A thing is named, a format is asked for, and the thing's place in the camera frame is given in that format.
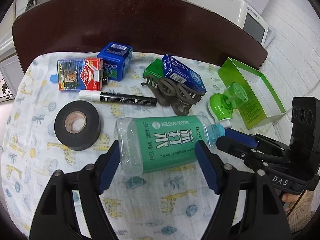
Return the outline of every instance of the blue medicine box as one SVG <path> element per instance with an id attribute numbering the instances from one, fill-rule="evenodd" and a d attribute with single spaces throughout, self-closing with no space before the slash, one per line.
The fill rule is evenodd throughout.
<path id="1" fill-rule="evenodd" d="M 111 42 L 100 51 L 97 57 L 103 59 L 103 76 L 121 81 L 130 67 L 132 47 Z"/>
<path id="2" fill-rule="evenodd" d="M 199 92 L 206 93 L 200 75 L 176 60 L 171 55 L 165 54 L 162 58 L 164 76 L 177 82 L 185 84 L 187 87 Z"/>

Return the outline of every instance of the green packaging box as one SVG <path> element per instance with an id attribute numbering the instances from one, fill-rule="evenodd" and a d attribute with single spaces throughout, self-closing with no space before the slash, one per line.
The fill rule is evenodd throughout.
<path id="1" fill-rule="evenodd" d="M 226 87 L 233 82 L 241 85 L 248 95 L 248 102 L 239 108 L 247 129 L 278 121 L 285 109 L 267 78 L 258 70 L 228 58 L 218 70 Z"/>
<path id="2" fill-rule="evenodd" d="M 164 77 L 163 64 L 162 60 L 156 59 L 149 66 L 147 66 L 143 72 L 143 76 L 152 75 L 160 79 Z"/>

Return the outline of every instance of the soda water bottle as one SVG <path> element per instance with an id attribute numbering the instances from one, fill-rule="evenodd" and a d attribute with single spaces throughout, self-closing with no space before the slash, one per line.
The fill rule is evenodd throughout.
<path id="1" fill-rule="evenodd" d="M 121 167 L 128 176 L 195 162 L 197 141 L 203 140 L 213 151 L 217 138 L 223 135 L 223 126 L 211 124 L 204 115 L 125 117 L 115 126 Z"/>

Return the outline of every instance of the open cardboard box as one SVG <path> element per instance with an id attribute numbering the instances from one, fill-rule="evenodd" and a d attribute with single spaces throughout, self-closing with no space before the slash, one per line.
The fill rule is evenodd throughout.
<path id="1" fill-rule="evenodd" d="M 228 58 L 218 75 L 226 87 L 237 82 L 247 93 L 248 102 L 239 108 L 247 129 L 276 122 L 285 114 L 278 95 L 261 72 Z"/>

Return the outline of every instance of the giraffe print fabric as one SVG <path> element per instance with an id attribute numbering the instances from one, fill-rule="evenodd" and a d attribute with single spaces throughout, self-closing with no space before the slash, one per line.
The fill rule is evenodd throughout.
<path id="1" fill-rule="evenodd" d="M 59 91 L 50 82 L 57 73 L 57 60 L 96 57 L 97 53 L 56 52 L 37 57 L 21 81 L 10 117 L 7 120 L 1 155 L 1 179 L 11 219 L 18 229 L 29 235 L 38 201 L 53 172 L 79 171 L 108 151 L 114 141 L 114 126 L 121 117 L 174 116 L 171 107 L 133 106 L 92 102 L 101 120 L 98 140 L 84 151 L 73 151 L 62 145 L 54 133 L 54 120 L 67 103 L 79 100 L 74 91 Z M 112 93 L 153 97 L 144 82 L 143 71 L 157 54 L 134 52 L 131 66 L 121 82 L 110 81 L 102 90 Z M 185 58 L 179 61 L 201 75 L 207 93 L 190 109 L 190 115 L 205 114 L 209 97 L 225 89 L 218 76 L 219 67 Z M 245 125 L 237 111 L 233 127 L 245 133 L 260 133 L 276 138 L 271 124 L 252 129 Z M 247 171 L 239 160 L 219 154 L 223 162 Z M 74 205 L 82 234 L 90 237 L 81 208 L 79 192 L 73 192 Z M 210 190 L 198 162 L 165 171 L 125 177 L 118 167 L 110 189 L 101 196 L 101 204 L 120 240 L 197 240 L 214 212 L 218 196 Z M 240 194 L 234 223 L 242 217 L 244 192 Z"/>

